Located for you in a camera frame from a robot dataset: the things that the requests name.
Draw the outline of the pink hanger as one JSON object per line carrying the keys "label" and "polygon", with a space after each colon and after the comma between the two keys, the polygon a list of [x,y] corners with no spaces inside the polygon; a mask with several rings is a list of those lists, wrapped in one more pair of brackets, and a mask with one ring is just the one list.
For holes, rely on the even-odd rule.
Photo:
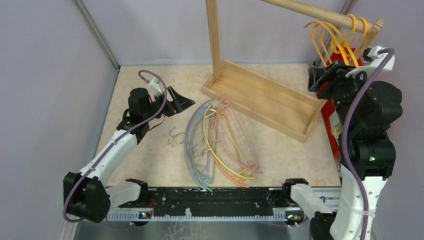
{"label": "pink hanger", "polygon": [[[242,123],[242,119],[239,116],[238,113],[236,113],[235,108],[232,104],[232,102],[228,99],[226,95],[224,95],[218,102],[218,107],[216,108],[216,111],[224,111],[227,114],[227,120],[229,121],[229,124],[231,124],[232,131],[233,131],[233,138],[236,141],[238,148],[242,152],[244,158],[249,163],[249,167],[253,170],[250,177],[253,177],[254,174],[262,174],[263,171],[260,169],[260,163],[259,159],[256,155],[256,152],[254,150],[251,138],[249,137],[244,124]],[[223,125],[227,126],[227,121],[222,118],[222,120],[219,122],[218,130],[220,132],[220,137],[223,140],[223,143],[226,145],[227,149],[231,152],[231,154],[235,157],[236,155],[236,149],[233,146],[232,140],[226,133],[226,130],[224,129]]]}

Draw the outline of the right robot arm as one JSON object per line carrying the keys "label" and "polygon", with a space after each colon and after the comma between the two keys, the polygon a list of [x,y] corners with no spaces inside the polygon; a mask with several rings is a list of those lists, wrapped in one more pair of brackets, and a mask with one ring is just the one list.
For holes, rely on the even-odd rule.
{"label": "right robot arm", "polygon": [[331,101],[341,123],[340,202],[337,210],[331,209],[303,178],[287,179],[281,199],[287,206],[302,208],[313,240],[368,240],[379,194],[396,160],[387,130],[403,113],[402,92],[340,60],[326,67],[311,66],[308,75],[308,90]]}

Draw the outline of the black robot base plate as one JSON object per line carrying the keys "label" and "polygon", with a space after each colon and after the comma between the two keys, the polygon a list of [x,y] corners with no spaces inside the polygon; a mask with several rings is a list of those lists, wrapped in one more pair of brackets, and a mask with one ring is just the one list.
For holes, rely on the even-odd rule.
{"label": "black robot base plate", "polygon": [[281,187],[150,187],[140,198],[120,205],[143,208],[153,217],[203,219],[281,219],[301,222],[304,211]]}

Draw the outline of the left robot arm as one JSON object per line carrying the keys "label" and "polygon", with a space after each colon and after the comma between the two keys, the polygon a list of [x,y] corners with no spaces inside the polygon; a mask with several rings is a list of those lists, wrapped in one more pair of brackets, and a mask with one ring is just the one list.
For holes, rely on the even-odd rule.
{"label": "left robot arm", "polygon": [[100,153],[78,172],[69,172],[63,179],[64,219],[71,222],[88,220],[102,222],[109,211],[134,203],[144,207],[149,203],[148,184],[138,179],[106,187],[112,173],[124,158],[142,141],[153,119],[179,114],[196,102],[177,93],[172,86],[151,97],[148,89],[130,91],[128,108],[112,138]]}

